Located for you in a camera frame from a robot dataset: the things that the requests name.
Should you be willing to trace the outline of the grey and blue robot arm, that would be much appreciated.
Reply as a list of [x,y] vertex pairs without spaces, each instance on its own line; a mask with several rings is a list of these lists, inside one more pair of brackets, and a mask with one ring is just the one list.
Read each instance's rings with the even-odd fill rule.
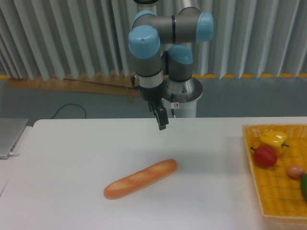
[[186,43],[208,42],[213,37],[213,16],[195,0],[180,0],[176,15],[157,16],[154,0],[139,0],[142,7],[128,36],[135,69],[133,88],[140,92],[160,130],[169,118],[194,118],[203,86],[192,76],[193,53]]

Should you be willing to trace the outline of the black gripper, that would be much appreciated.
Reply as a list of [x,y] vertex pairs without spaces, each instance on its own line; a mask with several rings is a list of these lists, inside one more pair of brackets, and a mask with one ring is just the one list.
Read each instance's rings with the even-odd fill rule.
[[130,78],[132,86],[140,92],[141,97],[147,101],[149,111],[152,112],[157,120],[159,130],[166,129],[169,124],[166,108],[154,105],[160,103],[165,93],[165,82],[162,75],[144,77],[135,75]]

